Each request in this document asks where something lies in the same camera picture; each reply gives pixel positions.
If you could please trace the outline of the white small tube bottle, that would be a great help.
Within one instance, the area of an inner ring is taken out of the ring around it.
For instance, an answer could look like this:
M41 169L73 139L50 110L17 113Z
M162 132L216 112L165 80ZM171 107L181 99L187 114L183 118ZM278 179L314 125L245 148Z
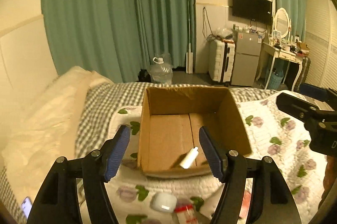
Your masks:
M189 169L192 164L195 162L197 156L199 154L198 147L192 148L184 157L184 159L179 163L180 167L183 169Z

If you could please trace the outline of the red-capped clear jar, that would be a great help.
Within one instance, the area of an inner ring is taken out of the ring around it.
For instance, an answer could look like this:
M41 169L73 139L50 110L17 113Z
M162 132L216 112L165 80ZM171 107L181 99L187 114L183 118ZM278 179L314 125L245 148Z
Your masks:
M183 205L175 208L179 224L198 224L193 205Z

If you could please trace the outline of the white earbuds case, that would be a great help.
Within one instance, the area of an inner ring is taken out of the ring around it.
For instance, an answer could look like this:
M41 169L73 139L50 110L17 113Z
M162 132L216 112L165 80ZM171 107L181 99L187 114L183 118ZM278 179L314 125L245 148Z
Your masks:
M151 208L161 213L173 213L177 205L177 197L169 193L156 193L151 200Z

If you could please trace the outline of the red pink small book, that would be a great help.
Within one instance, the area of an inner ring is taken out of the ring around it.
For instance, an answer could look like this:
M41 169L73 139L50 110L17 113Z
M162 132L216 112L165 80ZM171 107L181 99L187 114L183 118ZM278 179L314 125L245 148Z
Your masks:
M250 201L251 201L251 193L248 190L245 190L244 195L243 195L241 210L239 213L240 219L247 218L247 215L249 213L249 208L250 208Z

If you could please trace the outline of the dark suitcase beside table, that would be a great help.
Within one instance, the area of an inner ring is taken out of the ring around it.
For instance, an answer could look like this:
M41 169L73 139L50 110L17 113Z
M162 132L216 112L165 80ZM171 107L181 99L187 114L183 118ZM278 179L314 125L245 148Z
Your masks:
M302 60L302 69L299 75L295 77L295 85L294 85L295 92L298 92L300 85L306 82L310 65L311 59L309 57L304 57Z

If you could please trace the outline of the floral white quilt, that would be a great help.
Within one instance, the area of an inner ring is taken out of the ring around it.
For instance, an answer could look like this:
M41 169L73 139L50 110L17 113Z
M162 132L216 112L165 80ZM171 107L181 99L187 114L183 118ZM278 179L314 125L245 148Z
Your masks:
M248 94L230 89L244 121L252 153L249 158L271 157L290 188L303 223L318 211L323 193L326 157L310 149L311 138L302 122L281 112L277 94L259 90ZM174 213L151 208L156 193L177 197L178 205L193 205L194 210L211 218L223 189L213 175L186 178L148 177L138 168L139 131L142 105L123 106L110 118L107 139L118 127L128 124L131 136L117 175L107 184L108 196L120 223L177 223Z

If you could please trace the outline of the blue laundry basket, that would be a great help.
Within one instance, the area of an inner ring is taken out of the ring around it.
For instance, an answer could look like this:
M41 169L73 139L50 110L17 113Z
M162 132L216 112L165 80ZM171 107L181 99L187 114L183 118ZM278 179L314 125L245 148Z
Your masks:
M283 80L283 76L284 74L282 70L273 69L269 83L267 85L267 89L277 90Z

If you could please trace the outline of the cream fluffy blanket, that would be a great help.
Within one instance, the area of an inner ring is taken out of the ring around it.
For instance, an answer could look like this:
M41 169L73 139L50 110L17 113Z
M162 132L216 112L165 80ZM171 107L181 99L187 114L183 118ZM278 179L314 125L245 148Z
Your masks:
M87 92L113 82L74 66L53 81L20 114L2 151L6 175L18 201L35 199L56 158L75 158L75 140Z

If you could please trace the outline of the white dressing table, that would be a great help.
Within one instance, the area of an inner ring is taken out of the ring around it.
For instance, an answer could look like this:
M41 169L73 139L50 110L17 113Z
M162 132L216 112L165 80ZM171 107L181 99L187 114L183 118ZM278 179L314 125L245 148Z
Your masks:
M257 76L255 78L256 81L258 81L261 78L263 68L266 67L267 63L267 57L271 56L271 65L270 65L270 72L267 75L267 81L264 85L264 90L267 89L270 79L271 79L271 73L273 71L275 61L276 60L282 60L287 63L287 69L283 77L282 83L285 82L286 77L288 76L289 70L290 70L290 64L295 63L298 66L297 74L292 82L291 91L293 92L295 90L295 86L297 83L297 80L299 80L300 74L303 69L303 59L304 57L297 55L292 52L288 52L282 49L277 49L276 47L273 47L272 45L269 45L268 43L263 42L261 46L261 53L259 57L259 64L258 64L258 71Z

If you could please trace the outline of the grey checked bed sheet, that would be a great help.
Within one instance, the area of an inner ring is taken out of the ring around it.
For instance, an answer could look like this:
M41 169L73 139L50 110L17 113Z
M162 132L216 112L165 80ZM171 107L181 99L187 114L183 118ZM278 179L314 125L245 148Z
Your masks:
M75 156L103 145L108 136L110 118L123 106L140 106L144 91L153 83L129 82L120 84L104 83L87 92L75 140ZM17 223L26 223L22 209L10 187L6 168L1 172L1 201Z

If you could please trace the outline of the white oval vanity mirror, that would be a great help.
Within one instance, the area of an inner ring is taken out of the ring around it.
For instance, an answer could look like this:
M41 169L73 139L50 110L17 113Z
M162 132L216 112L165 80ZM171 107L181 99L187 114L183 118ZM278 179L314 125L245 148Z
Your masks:
M279 8L273 18L273 36L284 39L291 29L291 19L285 8Z

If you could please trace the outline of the silver mini fridge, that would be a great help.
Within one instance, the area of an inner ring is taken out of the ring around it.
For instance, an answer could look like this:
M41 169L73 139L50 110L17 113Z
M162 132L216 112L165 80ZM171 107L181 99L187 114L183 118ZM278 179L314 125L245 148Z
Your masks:
M253 86L262 41L255 33L245 33L236 30L233 30L233 38L235 42L235 57L231 85Z

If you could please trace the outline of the white hard-shell suitcase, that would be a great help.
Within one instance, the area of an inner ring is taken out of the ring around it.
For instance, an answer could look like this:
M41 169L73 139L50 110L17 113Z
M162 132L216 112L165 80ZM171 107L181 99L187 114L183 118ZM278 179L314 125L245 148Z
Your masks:
M213 40L209 45L209 75L211 80L220 83L231 81L235 56L235 43L232 40Z

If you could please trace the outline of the large clear water jug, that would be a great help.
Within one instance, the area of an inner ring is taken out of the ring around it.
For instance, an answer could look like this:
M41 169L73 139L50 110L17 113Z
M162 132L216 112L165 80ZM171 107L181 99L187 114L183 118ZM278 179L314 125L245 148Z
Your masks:
M148 72L151 76L152 82L164 85L172 84L172 65L168 62L165 62L163 57L154 57Z

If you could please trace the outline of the black wall television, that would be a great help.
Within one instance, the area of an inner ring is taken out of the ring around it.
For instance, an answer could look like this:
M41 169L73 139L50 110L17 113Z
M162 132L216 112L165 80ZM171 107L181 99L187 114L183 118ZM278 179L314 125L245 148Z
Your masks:
M272 24L273 3L269 0L232 0L232 14L266 25Z

